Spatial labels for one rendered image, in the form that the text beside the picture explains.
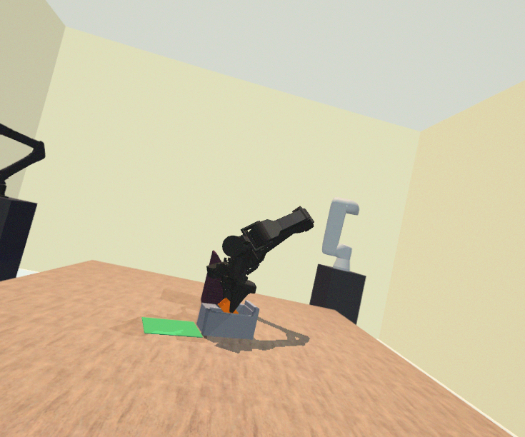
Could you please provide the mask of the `orange l-shaped part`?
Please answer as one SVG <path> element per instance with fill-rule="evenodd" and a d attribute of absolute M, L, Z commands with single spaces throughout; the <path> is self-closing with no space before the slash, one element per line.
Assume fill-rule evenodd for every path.
<path fill-rule="evenodd" d="M 220 308 L 222 309 L 223 312 L 230 313 L 229 312 L 229 307 L 230 307 L 230 300 L 229 299 L 225 298 L 223 301 L 221 301 L 219 303 L 219 306 L 220 306 Z M 237 310 L 235 310 L 234 313 L 238 313 Z"/>

